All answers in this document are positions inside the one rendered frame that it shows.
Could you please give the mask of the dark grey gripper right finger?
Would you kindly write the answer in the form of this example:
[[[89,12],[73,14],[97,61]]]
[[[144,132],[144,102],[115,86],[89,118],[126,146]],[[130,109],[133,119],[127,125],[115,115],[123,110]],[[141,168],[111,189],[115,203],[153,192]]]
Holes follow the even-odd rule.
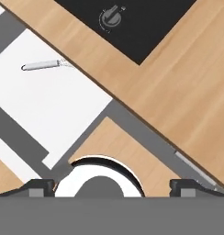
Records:
[[[205,188],[194,179],[172,179],[169,183],[169,186],[171,188],[169,193],[170,197],[224,197],[224,193]]]

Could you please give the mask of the wooden drawer front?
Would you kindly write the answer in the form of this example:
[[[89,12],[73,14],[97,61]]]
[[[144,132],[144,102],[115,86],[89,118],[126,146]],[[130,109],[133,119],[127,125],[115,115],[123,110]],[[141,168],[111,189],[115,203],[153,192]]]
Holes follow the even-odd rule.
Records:
[[[0,194],[22,185],[23,182],[0,160]]]

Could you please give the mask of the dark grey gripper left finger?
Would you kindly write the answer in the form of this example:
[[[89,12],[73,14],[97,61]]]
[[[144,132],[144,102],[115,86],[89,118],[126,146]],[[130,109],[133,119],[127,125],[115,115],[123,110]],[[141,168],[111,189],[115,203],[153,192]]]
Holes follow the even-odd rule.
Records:
[[[31,179],[19,188],[1,193],[0,196],[46,197],[55,196],[53,179]]]

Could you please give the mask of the white open drawer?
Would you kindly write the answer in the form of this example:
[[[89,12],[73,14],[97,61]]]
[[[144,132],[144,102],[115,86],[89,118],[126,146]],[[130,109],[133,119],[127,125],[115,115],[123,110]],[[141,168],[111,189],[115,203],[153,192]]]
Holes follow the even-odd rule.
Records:
[[[47,178],[53,166],[111,101],[74,67],[22,71],[62,56],[30,30],[0,54],[0,160],[22,182]]]

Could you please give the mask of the black hob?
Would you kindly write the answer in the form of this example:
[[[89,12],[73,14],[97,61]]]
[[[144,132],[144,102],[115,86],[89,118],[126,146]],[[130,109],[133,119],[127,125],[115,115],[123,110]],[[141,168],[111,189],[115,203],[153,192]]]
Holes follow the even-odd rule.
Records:
[[[137,64],[169,33],[196,0],[54,0],[100,37]],[[99,26],[104,9],[126,7],[121,23],[105,31]]]

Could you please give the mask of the round white and black object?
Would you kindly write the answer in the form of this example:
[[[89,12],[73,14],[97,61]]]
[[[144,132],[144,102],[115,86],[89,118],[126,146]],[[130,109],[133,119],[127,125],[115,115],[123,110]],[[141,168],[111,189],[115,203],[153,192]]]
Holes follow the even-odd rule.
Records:
[[[140,180],[124,163],[104,155],[86,155],[71,163],[60,180],[56,197],[145,197]]]

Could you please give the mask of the wooden cupboard front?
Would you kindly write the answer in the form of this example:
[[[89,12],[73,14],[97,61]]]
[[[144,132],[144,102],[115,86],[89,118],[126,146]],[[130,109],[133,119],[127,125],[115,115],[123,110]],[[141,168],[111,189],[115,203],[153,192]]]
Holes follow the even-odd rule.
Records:
[[[128,166],[140,180],[146,196],[168,196],[169,181],[179,178],[109,117],[103,119],[69,162],[96,154],[112,157]]]

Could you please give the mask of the grey hob knob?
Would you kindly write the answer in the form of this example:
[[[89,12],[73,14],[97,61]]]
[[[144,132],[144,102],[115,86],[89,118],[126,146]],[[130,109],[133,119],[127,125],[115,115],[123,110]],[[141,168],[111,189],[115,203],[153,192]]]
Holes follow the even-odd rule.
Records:
[[[126,10],[124,6],[114,5],[109,9],[104,9],[99,15],[99,26],[105,31],[110,31],[117,27],[122,21],[122,13]]]

